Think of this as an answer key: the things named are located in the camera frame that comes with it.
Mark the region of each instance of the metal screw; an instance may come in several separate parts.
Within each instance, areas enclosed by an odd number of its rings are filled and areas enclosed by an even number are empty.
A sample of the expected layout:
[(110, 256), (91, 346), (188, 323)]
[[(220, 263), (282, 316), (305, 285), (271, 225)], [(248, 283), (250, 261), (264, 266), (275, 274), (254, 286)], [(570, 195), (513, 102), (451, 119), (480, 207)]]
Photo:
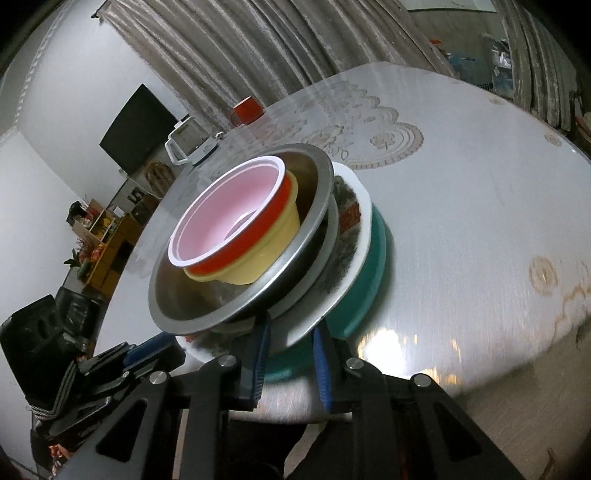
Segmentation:
[(232, 367), (236, 363), (236, 357), (233, 355), (224, 355), (218, 358), (217, 361), (223, 367)]
[(150, 381), (154, 385), (160, 385), (162, 382), (164, 382), (166, 380), (167, 377), (168, 377), (168, 375), (162, 371), (150, 373)]
[(359, 370), (363, 367), (363, 360), (361, 360), (360, 358), (348, 358), (346, 363), (347, 367), (349, 367), (351, 370)]
[(431, 378), (425, 374), (418, 374), (414, 376), (414, 384), (418, 387), (428, 387), (431, 385)]

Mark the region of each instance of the black tv screen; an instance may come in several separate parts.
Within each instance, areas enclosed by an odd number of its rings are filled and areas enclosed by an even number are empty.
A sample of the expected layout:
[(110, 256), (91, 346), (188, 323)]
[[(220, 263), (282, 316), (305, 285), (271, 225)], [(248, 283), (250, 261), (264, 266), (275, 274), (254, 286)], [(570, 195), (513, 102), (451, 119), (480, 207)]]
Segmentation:
[(177, 120), (141, 85), (107, 130), (100, 146), (131, 175), (148, 156), (164, 144)]

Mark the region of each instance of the curtain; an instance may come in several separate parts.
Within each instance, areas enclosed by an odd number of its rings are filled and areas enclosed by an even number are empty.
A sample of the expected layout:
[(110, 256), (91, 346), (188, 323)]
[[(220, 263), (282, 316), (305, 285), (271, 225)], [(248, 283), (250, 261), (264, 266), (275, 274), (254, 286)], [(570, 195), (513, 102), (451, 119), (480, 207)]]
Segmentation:
[(249, 95), (268, 106), (371, 61), (454, 76), (398, 0), (110, 0), (99, 16), (210, 134)]
[(555, 128), (570, 130), (569, 93), (576, 70), (548, 30), (515, 0), (492, 0), (511, 50), (517, 106)]

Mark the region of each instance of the white bowl rim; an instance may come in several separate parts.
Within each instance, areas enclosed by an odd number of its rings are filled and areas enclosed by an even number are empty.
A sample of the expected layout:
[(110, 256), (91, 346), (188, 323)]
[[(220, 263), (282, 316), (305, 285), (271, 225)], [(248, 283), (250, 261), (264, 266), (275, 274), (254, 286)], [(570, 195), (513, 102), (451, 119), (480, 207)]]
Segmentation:
[[(195, 214), (195, 212), (192, 211), (193, 207), (199, 203), (205, 202), (209, 198), (209, 196), (211, 196), (215, 192), (215, 190), (217, 190), (217, 188), (219, 188), (221, 186), (222, 183), (225, 183), (231, 177), (234, 177), (243, 171), (247, 171), (252, 168), (256, 168), (256, 167), (263, 165), (263, 164), (275, 166), (279, 172), (279, 175), (277, 176), (277, 179), (275, 181), (275, 184), (273, 185), (273, 188), (271, 189), (271, 191), (269, 192), (269, 194), (267, 195), (265, 200), (261, 203), (259, 208), (255, 211), (254, 215), (252, 215), (248, 219), (247, 222), (243, 223), (240, 226), (240, 228), (238, 228), (231, 236), (224, 239), (223, 242), (217, 244), (214, 248), (208, 250), (207, 252), (205, 252), (202, 255), (199, 255), (198, 257), (194, 257), (189, 260), (182, 260), (178, 255), (178, 239), (179, 239), (179, 237), (181, 237), (187, 224), (189, 223), (189, 221), (191, 220), (191, 218)], [(284, 177), (285, 177), (285, 164), (283, 163), (282, 159), (280, 159), (279, 157), (276, 157), (274, 155), (263, 155), (262, 157), (252, 158), (250, 160), (247, 160), (246, 162), (241, 163), (240, 165), (237, 165), (236, 167), (232, 168), (231, 170), (227, 171), (224, 175), (219, 177), (209, 187), (207, 187), (201, 193), (201, 195), (199, 195), (183, 213), (182, 217), (180, 218), (180, 220), (177, 223), (177, 226), (174, 228), (173, 234), (170, 236), (170, 241), (168, 243), (168, 259), (170, 260), (170, 262), (175, 267), (180, 267), (180, 268), (191, 267), (193, 265), (198, 264), (199, 262), (202, 262), (206, 258), (211, 257), (212, 255), (216, 254), (217, 252), (219, 252), (222, 248), (224, 248), (227, 244), (229, 244), (237, 236), (239, 236), (261, 214), (261, 212), (265, 209), (265, 207), (269, 204), (269, 202), (277, 194), (277, 191), (279, 190), (279, 187), (281, 186), (281, 183), (283, 182)]]

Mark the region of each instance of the gray bowl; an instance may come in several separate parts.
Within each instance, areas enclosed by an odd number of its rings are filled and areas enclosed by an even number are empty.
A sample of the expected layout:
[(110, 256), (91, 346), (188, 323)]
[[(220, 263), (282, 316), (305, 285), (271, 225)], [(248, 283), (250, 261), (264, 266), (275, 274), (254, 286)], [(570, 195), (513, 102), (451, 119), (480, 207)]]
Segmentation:
[(296, 205), (300, 229), (281, 256), (254, 283), (235, 286), (219, 281), (196, 282), (168, 260), (165, 244), (154, 265), (148, 306), (154, 323), (174, 335), (189, 335), (222, 322), (242, 320), (283, 298), (304, 276), (322, 244), (335, 174), (328, 155), (306, 144), (290, 144), (260, 152), (276, 155), (298, 181)]

